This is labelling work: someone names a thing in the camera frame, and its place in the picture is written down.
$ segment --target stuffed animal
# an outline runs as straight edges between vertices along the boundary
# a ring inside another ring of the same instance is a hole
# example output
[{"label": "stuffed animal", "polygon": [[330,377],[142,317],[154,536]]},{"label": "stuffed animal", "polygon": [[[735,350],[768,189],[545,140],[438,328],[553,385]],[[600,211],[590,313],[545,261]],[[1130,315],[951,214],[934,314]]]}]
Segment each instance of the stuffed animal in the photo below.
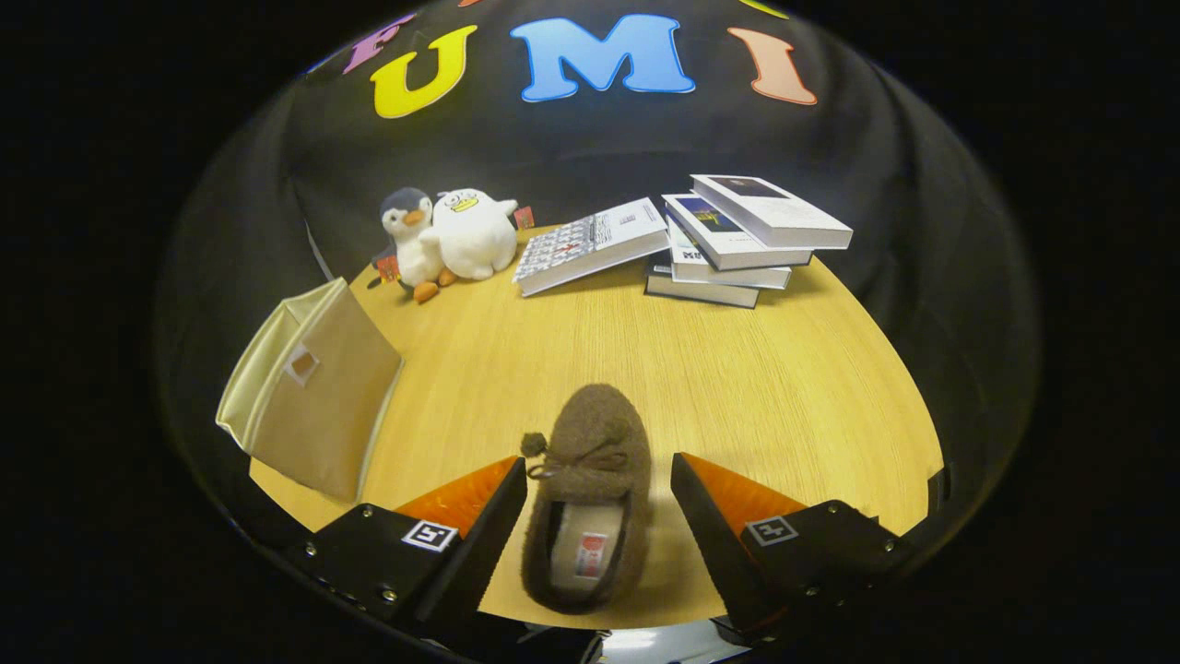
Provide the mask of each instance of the stuffed animal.
[{"label": "stuffed animal", "polygon": [[477,189],[455,189],[441,195],[434,208],[431,237],[438,238],[442,263],[466,278],[487,278],[506,268],[516,256],[516,226],[509,215],[516,200],[494,200]]},{"label": "stuffed animal", "polygon": [[439,285],[455,278],[442,264],[438,242],[422,241],[421,236],[431,229],[432,211],[431,197],[412,186],[398,189],[381,200],[381,225],[396,251],[401,282],[413,288],[418,303],[433,297]]}]

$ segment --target white book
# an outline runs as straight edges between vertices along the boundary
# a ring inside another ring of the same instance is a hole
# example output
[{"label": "white book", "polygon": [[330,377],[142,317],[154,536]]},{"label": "white book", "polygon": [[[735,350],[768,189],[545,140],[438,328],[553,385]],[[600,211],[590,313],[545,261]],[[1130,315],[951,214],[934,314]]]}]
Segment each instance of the white book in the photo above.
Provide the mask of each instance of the white book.
[{"label": "white book", "polygon": [[648,258],[648,283],[644,295],[660,295],[680,300],[700,300],[719,304],[754,308],[758,304],[758,288],[728,285],[726,283],[686,283],[671,277],[669,251]]},{"label": "white book", "polygon": [[529,239],[512,281],[529,296],[667,248],[668,222],[640,198]]},{"label": "white book", "polygon": [[847,249],[852,242],[851,228],[761,177],[694,175],[693,191],[767,246]]},{"label": "white book", "polygon": [[811,249],[778,249],[758,241],[696,193],[666,193],[664,206],[719,270],[806,264]]},{"label": "white book", "polygon": [[725,283],[781,290],[791,278],[789,267],[714,269],[671,215],[668,215],[668,239],[671,242],[671,280],[680,283]]}]

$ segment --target red label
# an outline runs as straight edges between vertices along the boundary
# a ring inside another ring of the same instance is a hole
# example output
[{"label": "red label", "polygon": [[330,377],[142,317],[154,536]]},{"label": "red label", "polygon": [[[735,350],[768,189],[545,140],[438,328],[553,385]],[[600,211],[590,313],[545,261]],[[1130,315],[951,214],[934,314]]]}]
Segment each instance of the red label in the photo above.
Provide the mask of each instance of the red label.
[{"label": "red label", "polygon": [[607,546],[607,535],[598,533],[582,533],[582,544],[578,546],[578,558],[573,564],[573,576],[583,579],[601,579],[603,550]]},{"label": "red label", "polygon": [[532,221],[532,206],[525,205],[518,208],[512,216],[517,219],[517,230],[524,230],[525,228],[532,228],[536,223]]},{"label": "red label", "polygon": [[376,261],[376,270],[381,275],[382,283],[401,278],[401,271],[398,270],[398,256],[386,256]]}]

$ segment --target yellow letter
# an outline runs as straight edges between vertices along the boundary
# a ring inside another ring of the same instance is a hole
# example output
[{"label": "yellow letter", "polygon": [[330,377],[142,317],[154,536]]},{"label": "yellow letter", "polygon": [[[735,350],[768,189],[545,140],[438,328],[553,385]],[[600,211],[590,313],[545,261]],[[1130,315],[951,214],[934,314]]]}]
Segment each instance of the yellow letter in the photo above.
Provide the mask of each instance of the yellow letter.
[{"label": "yellow letter", "polygon": [[428,47],[439,53],[439,73],[434,80],[418,90],[406,88],[406,68],[409,60],[418,57],[417,52],[406,53],[373,72],[369,80],[374,84],[373,105],[376,114],[384,118],[405,117],[450,92],[467,68],[467,35],[472,32],[476,32],[476,26],[468,25],[431,41]]}]

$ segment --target blue letter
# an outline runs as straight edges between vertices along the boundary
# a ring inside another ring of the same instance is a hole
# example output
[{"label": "blue letter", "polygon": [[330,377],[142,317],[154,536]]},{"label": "blue letter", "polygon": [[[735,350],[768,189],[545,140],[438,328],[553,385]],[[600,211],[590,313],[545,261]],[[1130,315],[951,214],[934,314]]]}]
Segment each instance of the blue letter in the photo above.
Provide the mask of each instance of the blue letter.
[{"label": "blue letter", "polygon": [[636,92],[691,92],[693,79],[684,75],[676,57],[675,19],[651,14],[628,14],[599,41],[569,19],[544,19],[517,26],[509,34],[529,47],[532,85],[520,92],[525,101],[569,97],[578,84],[562,73],[562,61],[582,74],[599,92],[610,87],[623,60],[631,59],[631,73],[623,85]]}]

